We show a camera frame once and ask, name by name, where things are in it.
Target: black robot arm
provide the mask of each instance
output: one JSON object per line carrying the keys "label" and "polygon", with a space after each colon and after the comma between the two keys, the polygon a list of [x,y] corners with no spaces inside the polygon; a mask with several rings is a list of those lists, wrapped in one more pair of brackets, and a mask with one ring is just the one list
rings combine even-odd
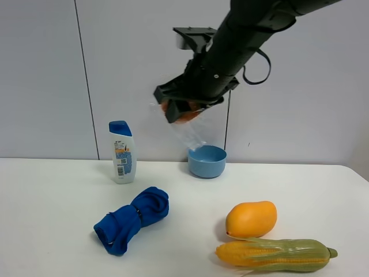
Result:
{"label": "black robot arm", "polygon": [[294,25],[297,16],[338,1],[231,0],[231,10],[218,30],[174,28],[183,48],[192,49],[194,56],[183,74],[154,92],[158,103],[165,104],[168,122],[222,103],[223,95],[238,85],[237,72],[274,33]]}

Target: toy corn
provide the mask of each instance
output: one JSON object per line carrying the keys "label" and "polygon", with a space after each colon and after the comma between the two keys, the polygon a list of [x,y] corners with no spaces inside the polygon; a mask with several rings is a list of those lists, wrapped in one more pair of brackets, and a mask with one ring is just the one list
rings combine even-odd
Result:
{"label": "toy corn", "polygon": [[226,263],[260,271],[312,272],[337,257],[337,251],[313,239],[247,238],[220,245],[216,254]]}

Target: blue towel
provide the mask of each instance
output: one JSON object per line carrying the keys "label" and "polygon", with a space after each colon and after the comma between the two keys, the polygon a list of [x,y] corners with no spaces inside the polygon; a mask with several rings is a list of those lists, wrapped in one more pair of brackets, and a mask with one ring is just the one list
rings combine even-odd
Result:
{"label": "blue towel", "polygon": [[93,229],[108,253],[121,256],[142,227],[160,221],[168,212],[168,194],[152,186],[141,192],[130,205],[107,214]]}

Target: white table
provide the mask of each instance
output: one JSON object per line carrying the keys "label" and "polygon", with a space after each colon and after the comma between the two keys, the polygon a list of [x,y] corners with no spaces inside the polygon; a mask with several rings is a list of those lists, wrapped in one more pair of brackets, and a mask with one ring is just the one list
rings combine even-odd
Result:
{"label": "white table", "polygon": [[[0,159],[0,276],[239,276],[213,253],[229,240],[231,208],[261,200],[278,209],[267,238],[338,250],[324,269],[300,276],[369,275],[369,184],[346,167],[227,164],[222,176],[199,179],[186,163],[139,162],[134,183],[111,176],[110,161]],[[169,215],[141,229],[124,256],[108,254],[93,225],[149,186],[169,194]]]}

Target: white bottle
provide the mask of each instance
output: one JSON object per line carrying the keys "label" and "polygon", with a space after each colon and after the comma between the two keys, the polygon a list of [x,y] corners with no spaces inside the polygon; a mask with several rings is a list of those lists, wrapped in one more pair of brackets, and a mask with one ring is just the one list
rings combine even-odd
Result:
{"label": "white bottle", "polygon": [[136,174],[137,164],[137,151],[132,132],[125,121],[110,122],[109,131],[113,151],[114,181],[117,184],[131,183]]}

